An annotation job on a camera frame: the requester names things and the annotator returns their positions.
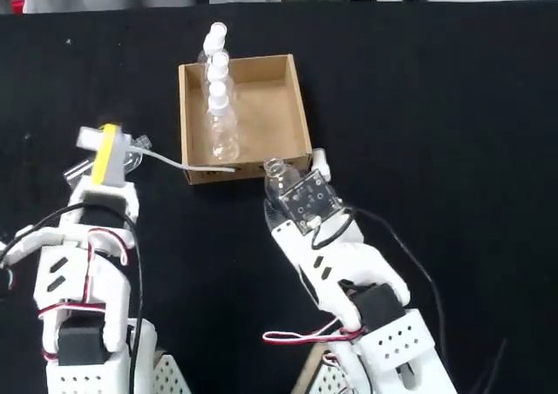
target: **white robotic arm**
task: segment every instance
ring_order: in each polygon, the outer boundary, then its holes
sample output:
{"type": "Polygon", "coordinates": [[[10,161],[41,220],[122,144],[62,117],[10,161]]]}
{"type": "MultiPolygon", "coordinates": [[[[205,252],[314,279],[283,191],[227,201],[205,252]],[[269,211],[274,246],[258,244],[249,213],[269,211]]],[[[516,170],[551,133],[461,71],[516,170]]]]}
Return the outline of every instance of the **white robotic arm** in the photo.
{"type": "MultiPolygon", "coordinates": [[[[116,126],[103,132],[82,129],[78,145],[98,155],[92,175],[81,178],[58,226],[28,226],[17,234],[17,243],[0,248],[0,268],[41,250],[34,298],[44,324],[49,394],[169,389],[166,372],[174,360],[166,356],[155,373],[155,328],[147,320],[128,318],[131,287],[121,269],[136,245],[130,226],[140,207],[134,184],[124,181],[129,143],[130,136],[116,126]],[[159,384],[160,378],[166,382],[159,384]]],[[[139,258],[133,262],[140,268],[139,258]]],[[[177,393],[189,394],[180,370],[174,366],[171,372],[177,393]]]]}
{"type": "Polygon", "coordinates": [[[411,299],[405,281],[364,244],[349,208],[319,172],[283,177],[280,186],[277,177],[269,181],[279,193],[268,183],[266,220],[317,307],[344,330],[359,331],[329,343],[353,392],[455,394],[422,316],[405,309],[411,299]]]}

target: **cardboard box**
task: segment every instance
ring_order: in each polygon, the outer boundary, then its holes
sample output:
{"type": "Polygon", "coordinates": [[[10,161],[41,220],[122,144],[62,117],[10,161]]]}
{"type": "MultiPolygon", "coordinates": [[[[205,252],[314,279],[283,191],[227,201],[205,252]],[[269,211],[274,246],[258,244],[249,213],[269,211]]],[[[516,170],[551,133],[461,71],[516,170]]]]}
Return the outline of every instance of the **cardboard box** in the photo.
{"type": "Polygon", "coordinates": [[[230,61],[236,84],[235,109],[241,155],[223,164],[210,152],[204,124],[207,103],[200,87],[199,65],[179,67],[182,162],[191,166],[232,166],[234,173],[187,172],[191,184],[265,175],[263,161],[274,157],[307,170],[312,145],[292,55],[241,58],[230,61]]]}

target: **black cloth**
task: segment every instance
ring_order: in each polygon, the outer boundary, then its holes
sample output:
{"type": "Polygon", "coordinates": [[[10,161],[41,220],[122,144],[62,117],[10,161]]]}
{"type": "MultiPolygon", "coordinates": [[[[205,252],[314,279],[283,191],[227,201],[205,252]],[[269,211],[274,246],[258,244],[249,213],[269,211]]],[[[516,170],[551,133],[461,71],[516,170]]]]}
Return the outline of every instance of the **black cloth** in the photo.
{"type": "MultiPolygon", "coordinates": [[[[507,351],[493,393],[554,392],[558,189],[557,2],[229,4],[0,18],[0,228],[66,205],[80,126],[116,121],[180,158],[177,66],[209,25],[235,58],[292,53],[314,146],[346,200],[389,219],[438,282],[460,392],[507,351]]],[[[261,180],[191,187],[145,160],[140,201],[145,316],[195,393],[287,393],[316,311],[263,218],[261,180]]],[[[423,276],[378,225],[367,241],[406,279],[437,334],[423,276]]],[[[45,392],[36,259],[0,303],[2,393],[45,392]]]]}

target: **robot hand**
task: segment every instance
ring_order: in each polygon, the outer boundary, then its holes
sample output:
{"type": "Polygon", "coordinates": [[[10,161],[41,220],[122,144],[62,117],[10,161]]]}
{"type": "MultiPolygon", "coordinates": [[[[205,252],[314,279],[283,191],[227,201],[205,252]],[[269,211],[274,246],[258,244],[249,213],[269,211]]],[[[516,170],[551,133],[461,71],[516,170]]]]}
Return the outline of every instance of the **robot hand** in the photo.
{"type": "Polygon", "coordinates": [[[280,160],[265,167],[271,235],[316,306],[354,335],[329,342],[353,392],[455,394],[422,316],[405,309],[405,281],[364,244],[352,210],[319,171],[301,178],[280,160]]]}

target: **small glass bottle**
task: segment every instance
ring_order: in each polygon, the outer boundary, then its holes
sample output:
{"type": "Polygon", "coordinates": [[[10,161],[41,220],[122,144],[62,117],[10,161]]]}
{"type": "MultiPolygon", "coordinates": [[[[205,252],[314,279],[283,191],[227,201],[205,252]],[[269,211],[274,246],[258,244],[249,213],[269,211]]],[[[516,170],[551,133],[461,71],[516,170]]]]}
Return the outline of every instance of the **small glass bottle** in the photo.
{"type": "MultiPolygon", "coordinates": [[[[132,142],[133,146],[145,148],[149,150],[151,148],[151,141],[146,135],[142,135],[132,142]]],[[[68,182],[71,189],[75,189],[78,185],[81,177],[84,174],[91,174],[93,169],[93,164],[95,163],[95,155],[88,157],[82,162],[78,163],[64,172],[64,179],[68,182]]],[[[140,153],[126,153],[124,158],[124,171],[125,173],[130,173],[136,167],[138,167],[143,159],[143,155],[140,153]]]]}
{"type": "Polygon", "coordinates": [[[263,163],[266,173],[265,193],[273,202],[300,179],[300,173],[282,159],[269,159],[263,163]]]}

